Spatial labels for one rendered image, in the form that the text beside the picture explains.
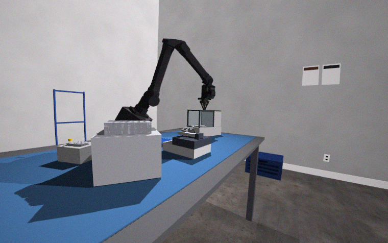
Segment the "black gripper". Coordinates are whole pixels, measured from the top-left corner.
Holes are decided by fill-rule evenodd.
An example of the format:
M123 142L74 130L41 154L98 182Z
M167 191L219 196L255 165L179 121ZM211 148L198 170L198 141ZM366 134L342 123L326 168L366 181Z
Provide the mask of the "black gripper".
M201 104L203 110L205 110L209 104L208 100L211 100L211 99L210 98L202 98L202 95L201 95L201 98L198 98L198 100L201 100L200 104Z

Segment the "blue bench mat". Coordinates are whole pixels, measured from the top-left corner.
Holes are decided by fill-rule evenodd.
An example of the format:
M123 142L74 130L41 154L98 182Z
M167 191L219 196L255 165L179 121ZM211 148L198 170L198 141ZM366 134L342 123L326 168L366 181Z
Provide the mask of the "blue bench mat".
M162 150L162 177L93 186L92 160L57 150L0 158L0 243L102 243L211 170L253 136L221 133L191 159Z

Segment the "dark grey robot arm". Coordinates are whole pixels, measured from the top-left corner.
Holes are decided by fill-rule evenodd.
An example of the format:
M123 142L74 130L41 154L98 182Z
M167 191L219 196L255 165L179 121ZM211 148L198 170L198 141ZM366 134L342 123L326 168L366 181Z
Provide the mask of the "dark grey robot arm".
M138 104L135 107L130 106L129 109L133 114L149 118L146 114L148 111L149 105L155 107L159 104L159 92L163 77L165 75L170 57L174 48L186 59L186 61L192 66L192 68L198 73L202 79L202 98L214 99L215 97L215 86L211 86L213 83L213 78L206 72L202 67L199 61L190 51L190 48L183 40L178 39L165 39L162 40L162 50L161 54L155 69L155 73L151 82L151 85L148 87L148 90L143 94ZM206 83L206 84L205 84Z

